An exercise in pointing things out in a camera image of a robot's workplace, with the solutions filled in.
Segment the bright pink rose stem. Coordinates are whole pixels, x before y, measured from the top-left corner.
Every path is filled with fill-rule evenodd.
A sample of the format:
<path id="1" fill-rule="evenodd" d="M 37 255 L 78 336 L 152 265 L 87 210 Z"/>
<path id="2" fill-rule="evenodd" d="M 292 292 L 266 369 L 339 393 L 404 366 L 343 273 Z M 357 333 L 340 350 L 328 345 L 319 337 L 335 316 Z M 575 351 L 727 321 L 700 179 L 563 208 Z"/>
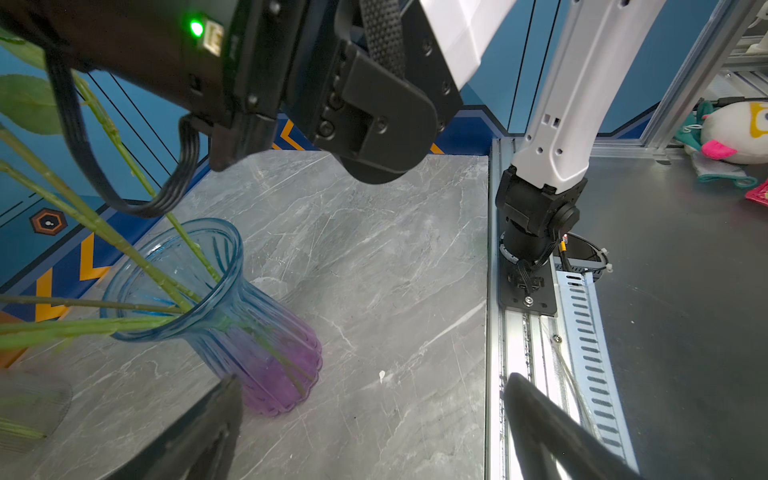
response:
<path id="1" fill-rule="evenodd" d="M 46 182 L 62 195 L 62 198 L 35 183 L 4 160 L 1 161 L 2 173 L 7 174 L 17 183 L 54 204 L 64 213 L 73 217 L 78 223 L 122 252 L 139 266 L 184 312 L 192 308 L 188 296 L 179 289 L 179 285 L 175 280 L 172 280 L 158 267 L 152 265 L 4 125 L 1 125 L 1 142 L 7 144 L 24 162 L 40 174 Z"/>

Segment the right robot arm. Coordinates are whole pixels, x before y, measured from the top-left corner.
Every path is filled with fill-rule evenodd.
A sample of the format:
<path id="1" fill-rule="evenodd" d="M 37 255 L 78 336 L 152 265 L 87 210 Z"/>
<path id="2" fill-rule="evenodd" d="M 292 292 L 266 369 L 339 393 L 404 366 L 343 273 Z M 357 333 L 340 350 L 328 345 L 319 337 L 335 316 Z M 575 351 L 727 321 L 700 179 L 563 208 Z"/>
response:
<path id="1" fill-rule="evenodd" d="M 285 113 L 355 179 L 415 168 L 462 105 L 461 88 L 509 1 L 5 1 L 4 30 L 38 46 L 70 153 L 113 209 L 153 218 L 188 188 L 207 136 L 223 171 L 268 149 Z M 496 196 L 505 306 L 552 315 L 544 269 L 578 221 L 592 147 L 662 9 L 574 1 L 522 151 Z M 186 110 L 179 163 L 158 195 L 128 203 L 98 165 L 74 74 L 104 70 Z"/>

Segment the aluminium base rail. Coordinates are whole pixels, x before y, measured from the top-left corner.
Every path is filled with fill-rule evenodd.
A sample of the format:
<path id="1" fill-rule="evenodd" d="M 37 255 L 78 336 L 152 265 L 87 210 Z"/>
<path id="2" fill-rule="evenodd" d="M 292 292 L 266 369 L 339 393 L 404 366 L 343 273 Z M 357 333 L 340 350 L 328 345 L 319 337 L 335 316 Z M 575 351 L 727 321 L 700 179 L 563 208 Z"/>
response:
<path id="1" fill-rule="evenodd" d="M 516 149 L 502 138 L 490 150 L 484 475 L 525 479 L 503 403 L 512 373 L 639 474 L 595 288 L 611 264 L 572 231 L 583 185 L 560 194 L 527 186 Z"/>

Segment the pink rose flower stem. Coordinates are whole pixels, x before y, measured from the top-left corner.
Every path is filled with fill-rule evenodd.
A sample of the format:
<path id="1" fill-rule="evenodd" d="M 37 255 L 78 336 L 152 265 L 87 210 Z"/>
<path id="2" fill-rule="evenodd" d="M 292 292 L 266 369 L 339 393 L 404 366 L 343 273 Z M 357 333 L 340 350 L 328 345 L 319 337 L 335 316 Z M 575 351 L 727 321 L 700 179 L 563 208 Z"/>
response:
<path id="1" fill-rule="evenodd" d="M 150 330 L 178 319 L 179 316 L 140 316 L 3 324 L 1 351 L 22 350 L 80 336 Z"/>

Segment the clear ribbed glass vase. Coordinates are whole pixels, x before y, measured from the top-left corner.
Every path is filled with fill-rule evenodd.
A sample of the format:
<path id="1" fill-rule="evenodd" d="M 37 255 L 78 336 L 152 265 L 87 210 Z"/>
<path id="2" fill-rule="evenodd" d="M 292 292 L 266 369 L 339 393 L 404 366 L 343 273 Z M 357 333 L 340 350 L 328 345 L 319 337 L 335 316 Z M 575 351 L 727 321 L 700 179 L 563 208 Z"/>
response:
<path id="1" fill-rule="evenodd" d="M 70 385 L 58 378 L 1 370 L 1 460 L 44 444 L 69 411 Z"/>

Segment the white plush toy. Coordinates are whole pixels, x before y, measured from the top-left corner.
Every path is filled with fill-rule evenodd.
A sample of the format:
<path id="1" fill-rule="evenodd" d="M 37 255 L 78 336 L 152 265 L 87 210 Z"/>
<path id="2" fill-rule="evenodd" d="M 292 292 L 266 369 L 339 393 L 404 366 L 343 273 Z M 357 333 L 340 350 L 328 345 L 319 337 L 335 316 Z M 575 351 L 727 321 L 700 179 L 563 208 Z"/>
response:
<path id="1" fill-rule="evenodd" d="M 733 103 L 707 115 L 701 152 L 712 160 L 738 165 L 767 163 L 767 102 Z"/>

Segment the purple glass vase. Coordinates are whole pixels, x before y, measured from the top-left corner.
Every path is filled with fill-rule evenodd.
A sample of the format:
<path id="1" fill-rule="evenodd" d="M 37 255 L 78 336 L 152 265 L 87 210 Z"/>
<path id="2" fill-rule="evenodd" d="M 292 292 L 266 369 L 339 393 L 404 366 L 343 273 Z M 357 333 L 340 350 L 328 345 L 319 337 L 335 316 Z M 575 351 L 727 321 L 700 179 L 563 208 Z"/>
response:
<path id="1" fill-rule="evenodd" d="M 175 229 L 138 247 L 153 266 L 189 289 L 192 309 L 163 326 L 118 332 L 126 343 L 183 340 L 218 377 L 235 375 L 244 404 L 277 416 L 306 400 L 319 379 L 322 347 L 314 330 L 244 274 L 245 249 L 228 221 L 183 223 L 199 246 L 196 257 Z"/>

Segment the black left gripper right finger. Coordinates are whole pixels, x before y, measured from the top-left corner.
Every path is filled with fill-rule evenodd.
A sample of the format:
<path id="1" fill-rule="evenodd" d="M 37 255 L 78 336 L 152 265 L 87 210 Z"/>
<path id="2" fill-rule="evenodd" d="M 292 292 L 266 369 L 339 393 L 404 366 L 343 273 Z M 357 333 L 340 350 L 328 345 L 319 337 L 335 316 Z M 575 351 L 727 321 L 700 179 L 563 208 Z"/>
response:
<path id="1" fill-rule="evenodd" d="M 512 373 L 503 392 L 515 455 L 525 479 L 638 479 L 625 465 L 536 386 Z"/>

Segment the single orange ranunculus stem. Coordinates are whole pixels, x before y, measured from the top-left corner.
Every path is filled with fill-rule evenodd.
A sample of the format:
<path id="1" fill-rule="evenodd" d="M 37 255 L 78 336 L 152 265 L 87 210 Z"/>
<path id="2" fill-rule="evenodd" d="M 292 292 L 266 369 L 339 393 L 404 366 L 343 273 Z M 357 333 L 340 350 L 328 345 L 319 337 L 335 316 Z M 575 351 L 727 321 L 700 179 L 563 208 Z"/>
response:
<path id="1" fill-rule="evenodd" d="M 112 121 L 112 140 L 88 105 L 81 111 L 94 155 L 110 184 L 127 202 L 144 201 L 158 192 L 179 161 L 178 121 L 185 110 L 108 72 L 76 72 Z M 2 124 L 95 210 L 108 211 L 71 158 L 62 136 L 28 131 L 7 116 Z M 1 177 L 1 285 L 20 281 L 38 263 L 61 248 L 78 227 L 36 233 L 31 218 L 47 202 L 8 175 Z"/>

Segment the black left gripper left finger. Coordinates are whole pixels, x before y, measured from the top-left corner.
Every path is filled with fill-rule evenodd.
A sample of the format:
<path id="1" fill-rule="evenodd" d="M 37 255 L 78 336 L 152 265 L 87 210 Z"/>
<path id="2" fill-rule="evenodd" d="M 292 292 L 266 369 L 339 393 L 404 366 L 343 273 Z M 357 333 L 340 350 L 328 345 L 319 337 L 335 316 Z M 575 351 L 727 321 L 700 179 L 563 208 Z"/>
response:
<path id="1" fill-rule="evenodd" d="M 225 479 L 243 419 L 241 383 L 222 379 L 111 479 Z"/>

